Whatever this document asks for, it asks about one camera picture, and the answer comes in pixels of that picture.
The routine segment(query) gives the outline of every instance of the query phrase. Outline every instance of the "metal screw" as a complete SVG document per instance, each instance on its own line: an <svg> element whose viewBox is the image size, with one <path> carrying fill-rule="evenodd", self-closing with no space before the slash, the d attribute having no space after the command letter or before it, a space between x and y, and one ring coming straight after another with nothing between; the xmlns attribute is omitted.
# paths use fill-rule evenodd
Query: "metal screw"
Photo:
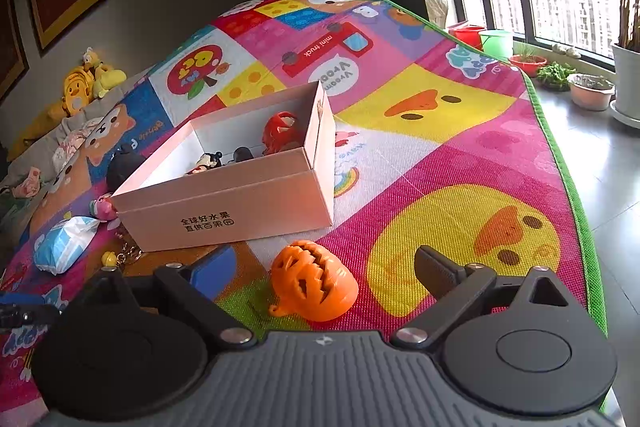
<svg viewBox="0 0 640 427"><path fill-rule="evenodd" d="M420 344L428 339L429 335L419 328L402 328L396 331L396 337L407 344Z"/></svg>
<svg viewBox="0 0 640 427"><path fill-rule="evenodd" d="M254 334L244 328L228 328L220 333L220 338L228 344L244 344L253 338Z"/></svg>

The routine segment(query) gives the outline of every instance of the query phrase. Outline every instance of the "red toy in box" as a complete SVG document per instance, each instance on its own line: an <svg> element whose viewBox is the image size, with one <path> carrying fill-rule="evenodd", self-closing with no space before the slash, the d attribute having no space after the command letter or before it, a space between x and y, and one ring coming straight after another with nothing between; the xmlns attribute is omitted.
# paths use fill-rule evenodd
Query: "red toy in box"
<svg viewBox="0 0 640 427"><path fill-rule="evenodd" d="M303 137L297 128L297 122L298 117L293 113L281 111L274 114L264 126L262 143L267 149L262 155L267 156L300 147Z"/></svg>

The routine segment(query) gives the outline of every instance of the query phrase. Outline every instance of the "green bucket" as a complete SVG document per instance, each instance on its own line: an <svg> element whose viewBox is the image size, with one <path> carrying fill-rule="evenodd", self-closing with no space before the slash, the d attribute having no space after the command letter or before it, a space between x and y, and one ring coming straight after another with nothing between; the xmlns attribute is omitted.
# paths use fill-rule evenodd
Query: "green bucket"
<svg viewBox="0 0 640 427"><path fill-rule="evenodd" d="M480 33L482 50L499 60L513 56L513 33L507 30L484 30Z"/></svg>

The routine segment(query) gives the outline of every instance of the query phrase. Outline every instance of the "large white planter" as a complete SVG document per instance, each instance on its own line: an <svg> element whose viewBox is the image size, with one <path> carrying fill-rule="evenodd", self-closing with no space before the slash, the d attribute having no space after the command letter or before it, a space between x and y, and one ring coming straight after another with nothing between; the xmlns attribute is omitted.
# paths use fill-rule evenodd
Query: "large white planter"
<svg viewBox="0 0 640 427"><path fill-rule="evenodd" d="M640 53L615 44L611 48L616 63L616 110L640 120Z"/></svg>

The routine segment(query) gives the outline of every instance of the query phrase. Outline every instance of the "round black disc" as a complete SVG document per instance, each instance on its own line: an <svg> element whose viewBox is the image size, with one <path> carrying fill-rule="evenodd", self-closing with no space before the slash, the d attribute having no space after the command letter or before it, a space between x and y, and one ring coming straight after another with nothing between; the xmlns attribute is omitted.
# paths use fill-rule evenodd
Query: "round black disc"
<svg viewBox="0 0 640 427"><path fill-rule="evenodd" d="M76 310L34 352L33 378L47 406L95 421L158 410L202 375L207 350L187 325L121 305Z"/></svg>
<svg viewBox="0 0 640 427"><path fill-rule="evenodd" d="M529 305L478 317L447 337L444 365L463 392L511 413L561 415L594 407L613 382L616 357L579 312L584 317Z"/></svg>

